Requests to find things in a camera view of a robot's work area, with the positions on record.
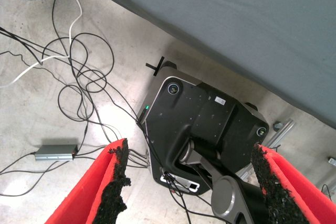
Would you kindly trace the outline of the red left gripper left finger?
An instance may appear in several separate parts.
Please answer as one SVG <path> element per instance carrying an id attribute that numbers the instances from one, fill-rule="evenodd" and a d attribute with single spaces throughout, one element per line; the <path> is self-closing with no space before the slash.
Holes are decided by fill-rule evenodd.
<path id="1" fill-rule="evenodd" d="M 104 147 L 46 223 L 116 223 L 127 209 L 121 191 L 131 185 L 125 175 L 128 156 L 126 138 Z"/>

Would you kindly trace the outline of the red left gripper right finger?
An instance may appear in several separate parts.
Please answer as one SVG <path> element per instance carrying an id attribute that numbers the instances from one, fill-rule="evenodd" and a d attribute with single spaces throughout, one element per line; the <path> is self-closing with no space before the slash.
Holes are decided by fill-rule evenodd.
<path id="1" fill-rule="evenodd" d="M 278 152 L 255 144 L 251 163 L 271 223 L 335 223 L 335 203 Z"/>

